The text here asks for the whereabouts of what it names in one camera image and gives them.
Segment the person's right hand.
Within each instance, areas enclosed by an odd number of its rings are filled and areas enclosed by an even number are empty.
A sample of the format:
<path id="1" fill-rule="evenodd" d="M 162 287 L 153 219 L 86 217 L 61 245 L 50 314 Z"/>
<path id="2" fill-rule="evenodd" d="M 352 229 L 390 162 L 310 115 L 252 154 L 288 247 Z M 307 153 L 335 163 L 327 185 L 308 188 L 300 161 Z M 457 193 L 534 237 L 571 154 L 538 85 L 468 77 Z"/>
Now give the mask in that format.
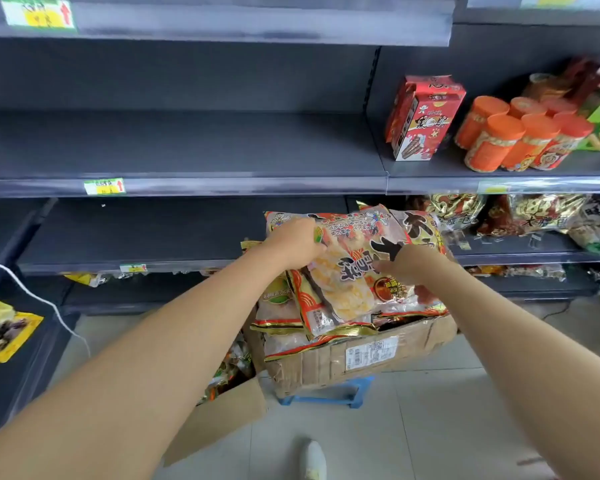
<path id="1" fill-rule="evenodd" d="M 455 261 L 427 245 L 403 246 L 392 259 L 400 265 L 400 275 L 390 275 L 405 285 L 423 285 L 432 288 L 446 278 Z"/>

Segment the clear rice cracker packet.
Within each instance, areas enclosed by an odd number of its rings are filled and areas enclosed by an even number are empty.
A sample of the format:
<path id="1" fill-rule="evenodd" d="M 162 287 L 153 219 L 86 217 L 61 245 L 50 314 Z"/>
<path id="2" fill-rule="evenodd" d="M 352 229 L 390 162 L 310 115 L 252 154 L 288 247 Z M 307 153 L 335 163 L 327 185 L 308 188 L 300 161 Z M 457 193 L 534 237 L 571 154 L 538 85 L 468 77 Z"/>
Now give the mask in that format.
<path id="1" fill-rule="evenodd" d="M 421 301 L 414 285 L 380 272 L 407 245 L 424 245 L 445 255 L 437 218 L 423 210 L 360 206 L 349 214 L 268 212 L 267 232 L 298 217 L 317 223 L 315 240 L 325 252 L 302 269 L 287 272 L 299 313 L 315 336 L 339 328 L 375 327 L 447 314 L 439 301 Z"/>

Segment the person's right forearm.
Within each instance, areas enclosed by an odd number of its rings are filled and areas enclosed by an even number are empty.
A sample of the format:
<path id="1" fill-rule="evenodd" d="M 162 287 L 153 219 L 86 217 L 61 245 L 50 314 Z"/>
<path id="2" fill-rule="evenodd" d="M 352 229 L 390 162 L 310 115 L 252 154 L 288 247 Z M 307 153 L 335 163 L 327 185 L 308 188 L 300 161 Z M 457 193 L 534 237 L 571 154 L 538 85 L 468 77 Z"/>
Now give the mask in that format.
<path id="1" fill-rule="evenodd" d="M 445 257 L 425 265 L 422 283 L 560 480 L 600 480 L 600 357 Z"/>

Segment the red gold cracker packet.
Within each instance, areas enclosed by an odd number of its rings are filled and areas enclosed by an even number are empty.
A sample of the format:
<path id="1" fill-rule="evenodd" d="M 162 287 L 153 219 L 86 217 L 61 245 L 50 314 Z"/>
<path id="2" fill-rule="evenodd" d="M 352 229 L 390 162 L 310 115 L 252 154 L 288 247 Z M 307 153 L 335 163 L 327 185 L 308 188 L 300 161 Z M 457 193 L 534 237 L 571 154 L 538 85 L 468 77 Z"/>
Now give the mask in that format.
<path id="1" fill-rule="evenodd" d="M 447 246 L 439 229 L 437 217 L 424 210 L 393 210 L 390 213 L 407 234 L 410 243 L 436 248 L 442 255 L 447 254 Z"/>

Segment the pile of snack packets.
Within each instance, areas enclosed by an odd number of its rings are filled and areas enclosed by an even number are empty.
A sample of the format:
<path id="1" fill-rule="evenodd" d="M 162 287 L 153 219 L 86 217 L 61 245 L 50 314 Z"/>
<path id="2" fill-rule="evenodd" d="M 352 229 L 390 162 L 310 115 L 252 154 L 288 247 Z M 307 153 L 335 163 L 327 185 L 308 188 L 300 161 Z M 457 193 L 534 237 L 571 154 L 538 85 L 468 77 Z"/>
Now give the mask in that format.
<path id="1" fill-rule="evenodd" d="M 259 298 L 251 324 L 264 335 L 265 361 L 447 315 L 442 302 L 422 303 L 414 287 L 374 271 L 374 260 L 388 260 L 403 244 L 359 235 L 333 242 L 306 268 L 276 278 Z"/>

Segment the gold red hanging packet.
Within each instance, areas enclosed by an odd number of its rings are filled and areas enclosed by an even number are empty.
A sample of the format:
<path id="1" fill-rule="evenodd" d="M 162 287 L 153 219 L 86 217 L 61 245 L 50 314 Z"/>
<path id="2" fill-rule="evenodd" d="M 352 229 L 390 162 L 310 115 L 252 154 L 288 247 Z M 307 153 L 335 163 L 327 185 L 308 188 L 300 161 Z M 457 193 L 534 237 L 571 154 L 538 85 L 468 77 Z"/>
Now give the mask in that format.
<path id="1" fill-rule="evenodd" d="M 430 194 L 424 198 L 424 210 L 435 215 L 440 231 L 463 231 L 476 225 L 487 197 L 482 194 Z"/>
<path id="2" fill-rule="evenodd" d="M 508 194 L 508 215 L 515 235 L 565 232 L 592 194 Z"/>

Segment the blue plastic stool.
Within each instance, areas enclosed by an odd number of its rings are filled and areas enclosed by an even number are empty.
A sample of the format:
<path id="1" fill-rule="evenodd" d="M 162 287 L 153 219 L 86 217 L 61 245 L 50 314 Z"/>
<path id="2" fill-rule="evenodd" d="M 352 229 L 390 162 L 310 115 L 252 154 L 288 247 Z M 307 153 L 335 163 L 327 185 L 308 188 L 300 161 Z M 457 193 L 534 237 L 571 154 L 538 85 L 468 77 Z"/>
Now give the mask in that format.
<path id="1" fill-rule="evenodd" d="M 347 406 L 350 409 L 359 409 L 362 407 L 375 379 L 375 376 L 368 376 L 348 379 L 336 385 L 298 390 L 291 395 L 278 398 L 278 402 L 282 406 L 308 403 Z"/>

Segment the red snack box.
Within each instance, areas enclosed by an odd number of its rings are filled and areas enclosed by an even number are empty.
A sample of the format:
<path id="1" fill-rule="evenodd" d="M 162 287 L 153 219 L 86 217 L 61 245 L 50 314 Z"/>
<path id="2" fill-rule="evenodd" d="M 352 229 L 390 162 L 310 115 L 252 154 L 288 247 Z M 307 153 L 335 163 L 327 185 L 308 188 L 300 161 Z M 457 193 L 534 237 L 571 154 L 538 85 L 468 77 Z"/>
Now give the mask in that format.
<path id="1" fill-rule="evenodd" d="M 465 95 L 465 88 L 449 75 L 405 76 L 384 128 L 394 159 L 431 160 Z"/>

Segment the colourful packets in plain box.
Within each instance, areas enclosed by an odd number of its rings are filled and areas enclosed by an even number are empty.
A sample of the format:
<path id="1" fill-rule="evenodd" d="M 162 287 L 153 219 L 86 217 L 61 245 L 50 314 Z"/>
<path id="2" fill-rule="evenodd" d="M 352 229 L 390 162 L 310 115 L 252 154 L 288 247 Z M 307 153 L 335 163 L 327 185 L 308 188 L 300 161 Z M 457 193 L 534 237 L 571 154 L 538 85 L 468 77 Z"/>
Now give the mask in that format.
<path id="1" fill-rule="evenodd" d="M 215 400 L 221 394 L 253 379 L 255 375 L 251 352 L 243 333 L 239 332 L 197 405 Z"/>

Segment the wide dark grey shelf unit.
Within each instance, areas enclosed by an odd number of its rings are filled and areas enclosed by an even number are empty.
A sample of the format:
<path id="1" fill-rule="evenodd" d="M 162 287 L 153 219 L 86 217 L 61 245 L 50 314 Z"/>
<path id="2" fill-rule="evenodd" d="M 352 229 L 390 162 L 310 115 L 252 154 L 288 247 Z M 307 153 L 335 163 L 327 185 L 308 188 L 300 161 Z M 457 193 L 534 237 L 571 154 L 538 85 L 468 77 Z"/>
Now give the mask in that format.
<path id="1" fill-rule="evenodd" d="M 0 6 L 0 199 L 383 194 L 374 54 L 448 44 L 457 0 L 69 0 Z M 122 177 L 126 194 L 84 181 Z"/>

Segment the person's white shoe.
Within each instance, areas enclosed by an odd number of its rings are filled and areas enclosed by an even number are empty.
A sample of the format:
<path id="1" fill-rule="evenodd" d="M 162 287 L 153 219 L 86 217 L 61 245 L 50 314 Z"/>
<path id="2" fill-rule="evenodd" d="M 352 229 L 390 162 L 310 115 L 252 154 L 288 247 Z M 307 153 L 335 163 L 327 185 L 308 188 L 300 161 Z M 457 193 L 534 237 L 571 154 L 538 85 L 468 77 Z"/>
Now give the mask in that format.
<path id="1" fill-rule="evenodd" d="M 309 440 L 301 450 L 299 480 L 327 480 L 326 457 L 316 440 Z"/>

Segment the pale cracker packet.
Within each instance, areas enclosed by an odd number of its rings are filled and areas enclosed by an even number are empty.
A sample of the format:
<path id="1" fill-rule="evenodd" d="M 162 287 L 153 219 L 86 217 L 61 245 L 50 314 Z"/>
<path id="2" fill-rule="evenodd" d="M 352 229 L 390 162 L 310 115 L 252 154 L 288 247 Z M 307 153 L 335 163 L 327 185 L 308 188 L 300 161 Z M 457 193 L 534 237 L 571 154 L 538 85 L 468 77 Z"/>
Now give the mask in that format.
<path id="1" fill-rule="evenodd" d="M 600 196 L 592 196 L 571 223 L 568 236 L 588 252 L 600 254 Z"/>

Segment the brown snack packets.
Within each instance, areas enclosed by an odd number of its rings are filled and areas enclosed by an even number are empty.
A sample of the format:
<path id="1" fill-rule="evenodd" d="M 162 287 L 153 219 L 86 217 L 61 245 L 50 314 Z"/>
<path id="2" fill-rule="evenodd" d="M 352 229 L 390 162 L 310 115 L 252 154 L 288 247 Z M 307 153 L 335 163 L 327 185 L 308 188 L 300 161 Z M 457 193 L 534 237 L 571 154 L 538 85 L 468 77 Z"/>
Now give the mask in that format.
<path id="1" fill-rule="evenodd" d="M 538 102 L 565 98 L 581 104 L 598 87 L 599 69 L 600 63 L 593 58 L 574 57 L 560 74 L 531 74 L 521 96 Z"/>

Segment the yellow snack packet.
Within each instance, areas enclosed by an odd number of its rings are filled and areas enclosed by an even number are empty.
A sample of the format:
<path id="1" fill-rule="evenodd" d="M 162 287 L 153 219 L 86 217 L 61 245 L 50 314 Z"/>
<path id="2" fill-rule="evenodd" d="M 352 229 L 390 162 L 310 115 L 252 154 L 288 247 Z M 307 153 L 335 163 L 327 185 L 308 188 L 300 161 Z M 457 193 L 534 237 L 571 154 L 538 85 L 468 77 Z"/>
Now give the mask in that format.
<path id="1" fill-rule="evenodd" d="M 8 362 L 30 339 L 43 317 L 17 312 L 0 301 L 0 363 Z"/>

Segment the large green yellow price label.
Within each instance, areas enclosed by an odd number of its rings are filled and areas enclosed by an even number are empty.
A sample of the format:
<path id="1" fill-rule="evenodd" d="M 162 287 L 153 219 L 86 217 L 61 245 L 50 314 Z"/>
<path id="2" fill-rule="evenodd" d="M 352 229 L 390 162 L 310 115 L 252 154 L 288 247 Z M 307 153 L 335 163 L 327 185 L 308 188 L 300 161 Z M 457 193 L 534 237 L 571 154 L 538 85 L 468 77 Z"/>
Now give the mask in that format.
<path id="1" fill-rule="evenodd" d="M 7 26 L 18 29 L 76 31 L 69 0 L 0 0 Z"/>

